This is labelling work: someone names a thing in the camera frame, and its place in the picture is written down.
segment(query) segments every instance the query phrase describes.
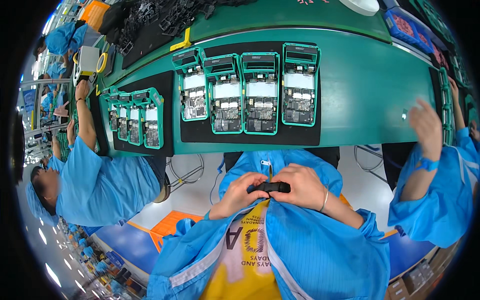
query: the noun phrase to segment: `white floor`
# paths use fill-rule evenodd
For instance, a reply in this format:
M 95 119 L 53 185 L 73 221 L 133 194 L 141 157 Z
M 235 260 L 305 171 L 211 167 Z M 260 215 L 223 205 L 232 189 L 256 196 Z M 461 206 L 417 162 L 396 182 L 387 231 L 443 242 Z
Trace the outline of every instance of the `white floor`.
M 354 209 L 364 208 L 377 214 L 377 226 L 381 231 L 388 232 L 393 228 L 387 226 L 388 205 L 393 198 L 388 184 L 377 178 L 373 174 L 367 173 L 359 168 L 353 154 L 354 147 L 340 147 L 340 162 L 338 171 L 343 177 L 342 193 L 350 202 Z M 222 153 L 202 154 L 204 159 L 204 173 L 200 179 L 193 184 L 185 184 L 174 191 L 170 197 L 163 203 L 151 203 L 147 205 L 139 214 L 134 216 L 131 221 L 151 229 L 160 220 L 162 220 L 171 210 L 176 210 L 193 215 L 203 216 L 210 209 L 209 195 L 218 174 L 217 168 L 222 161 Z M 358 161 L 364 168 L 375 167 L 381 159 L 358 150 Z M 174 171 L 182 176 L 200 165 L 197 155 L 175 155 L 172 158 Z M 212 202 L 218 202 L 218 185 L 225 174 L 218 176 L 214 191 L 212 192 Z M 382 165 L 375 172 L 385 179 L 385 172 Z M 167 174 L 170 180 L 174 176 L 167 166 Z M 189 180 L 195 180 L 198 174 L 192 175 Z

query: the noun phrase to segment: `bracelet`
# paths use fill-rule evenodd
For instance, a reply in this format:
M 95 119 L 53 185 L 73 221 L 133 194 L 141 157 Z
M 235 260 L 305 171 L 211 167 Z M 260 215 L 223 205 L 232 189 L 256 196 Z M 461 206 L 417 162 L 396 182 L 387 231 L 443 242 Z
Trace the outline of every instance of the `bracelet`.
M 322 206 L 322 209 L 320 210 L 320 213 L 323 211 L 323 209 L 324 209 L 324 207 L 325 207 L 325 204 L 327 204 L 327 200 L 328 200 L 328 185 L 326 186 L 326 189 L 327 189 L 327 195 L 325 196 L 324 205 Z

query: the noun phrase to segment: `black pants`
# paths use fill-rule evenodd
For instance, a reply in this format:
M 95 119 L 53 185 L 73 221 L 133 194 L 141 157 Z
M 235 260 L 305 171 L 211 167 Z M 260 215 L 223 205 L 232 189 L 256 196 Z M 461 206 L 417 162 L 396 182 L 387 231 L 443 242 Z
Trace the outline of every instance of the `black pants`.
M 340 147 L 320 147 L 305 149 L 313 155 L 323 159 L 330 165 L 338 168 L 338 161 L 340 160 Z M 243 152 L 225 152 L 223 159 L 225 161 L 225 170 L 228 172 L 238 161 Z
M 152 168 L 158 183 L 160 184 L 160 190 L 163 189 L 163 182 L 165 181 L 165 166 L 167 164 L 167 158 L 165 156 L 144 156 L 148 165 Z
M 384 169 L 390 189 L 396 187 L 401 167 L 407 162 L 408 156 L 417 142 L 382 144 Z

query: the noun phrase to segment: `white device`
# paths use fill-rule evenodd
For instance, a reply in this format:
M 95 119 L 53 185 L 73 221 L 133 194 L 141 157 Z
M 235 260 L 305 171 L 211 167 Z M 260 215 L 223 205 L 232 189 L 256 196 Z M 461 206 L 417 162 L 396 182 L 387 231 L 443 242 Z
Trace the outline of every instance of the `white device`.
M 96 78 L 96 65 L 100 58 L 100 49 L 89 46 L 81 46 L 78 54 L 73 56 L 73 85 L 78 81 L 88 79 L 88 86 L 93 90 L 93 82 Z

